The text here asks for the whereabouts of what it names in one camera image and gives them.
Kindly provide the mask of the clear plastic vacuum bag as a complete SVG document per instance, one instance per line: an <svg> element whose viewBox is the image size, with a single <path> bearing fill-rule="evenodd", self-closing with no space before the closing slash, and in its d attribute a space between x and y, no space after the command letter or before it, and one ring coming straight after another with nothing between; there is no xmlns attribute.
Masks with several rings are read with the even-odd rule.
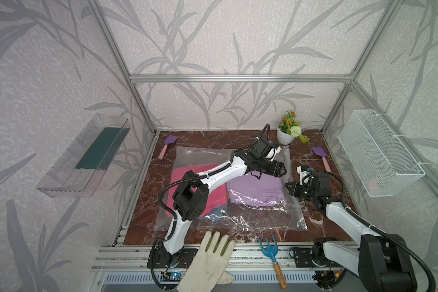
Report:
<svg viewBox="0 0 438 292"><path fill-rule="evenodd" d="M180 180L188 170L195 173L204 172L225 162L229 158L231 149L177 147L176 159L170 175L170 183ZM208 221L194 220L191 229L233 229L236 231L305 231L307 224L304 219L300 202L288 194L285 183L292 182L292 164L289 148L283 147L277 154L275 161L285 164L287 173L280 179L283 182L285 200L273 207L249 207L243 204L231 203L226 184L217 188L208 198L206 210L201 216L206 215L217 206L228 206L227 216L221 220ZM167 231L172 221L171 214L160 209L155 221L156 231Z"/></svg>

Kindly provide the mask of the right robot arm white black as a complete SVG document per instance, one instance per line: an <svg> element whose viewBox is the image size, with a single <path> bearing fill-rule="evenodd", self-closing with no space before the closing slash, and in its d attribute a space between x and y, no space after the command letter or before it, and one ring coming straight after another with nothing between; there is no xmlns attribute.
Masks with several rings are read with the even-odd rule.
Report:
<svg viewBox="0 0 438 292"><path fill-rule="evenodd" d="M338 264L359 277L370 292L414 292L417 281L405 241L384 236L338 197L330 193L330 172L301 172L299 182L287 182L290 196L309 201L325 218L337 224L356 243L348 247L332 237L318 238L310 250L316 266Z"/></svg>

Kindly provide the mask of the lilac trousers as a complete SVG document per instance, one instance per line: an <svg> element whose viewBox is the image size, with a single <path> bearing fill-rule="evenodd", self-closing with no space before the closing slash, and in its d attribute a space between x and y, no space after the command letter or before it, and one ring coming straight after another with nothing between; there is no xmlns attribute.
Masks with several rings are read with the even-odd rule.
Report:
<svg viewBox="0 0 438 292"><path fill-rule="evenodd" d="M280 178L257 172L246 174L226 183L231 203L249 207L273 207L283 203L285 194Z"/></svg>

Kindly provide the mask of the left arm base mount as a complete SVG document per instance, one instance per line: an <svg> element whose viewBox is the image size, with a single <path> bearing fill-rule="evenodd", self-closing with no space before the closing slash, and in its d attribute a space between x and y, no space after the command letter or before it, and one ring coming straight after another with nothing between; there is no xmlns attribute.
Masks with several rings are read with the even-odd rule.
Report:
<svg viewBox="0 0 438 292"><path fill-rule="evenodd" d="M198 249L183 248L175 254L168 254L159 247L155 247L150 251L147 261L147 268L188 268L191 266Z"/></svg>

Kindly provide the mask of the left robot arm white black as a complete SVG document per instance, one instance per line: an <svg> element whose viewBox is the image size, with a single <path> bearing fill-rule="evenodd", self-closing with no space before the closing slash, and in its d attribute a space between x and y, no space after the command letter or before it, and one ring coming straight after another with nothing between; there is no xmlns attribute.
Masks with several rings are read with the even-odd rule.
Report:
<svg viewBox="0 0 438 292"><path fill-rule="evenodd" d="M286 174L284 163L271 158L246 159L233 157L219 166L202 173L188 171L184 177L169 184L158 195L162 209L171 214L172 221L159 249L164 257L179 253L191 223L206 210L209 195L218 187L249 172L280 178Z"/></svg>

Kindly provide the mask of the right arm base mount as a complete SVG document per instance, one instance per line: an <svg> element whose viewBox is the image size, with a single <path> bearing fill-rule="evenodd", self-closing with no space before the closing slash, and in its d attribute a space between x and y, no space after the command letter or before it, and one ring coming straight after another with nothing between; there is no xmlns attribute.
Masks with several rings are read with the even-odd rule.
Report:
<svg viewBox="0 0 438 292"><path fill-rule="evenodd" d="M309 268L315 271L344 270L340 264L328 260L324 255L323 244L335 241L334 237L317 238L311 246L293 246L288 249L288 255L294 260L297 268Z"/></svg>

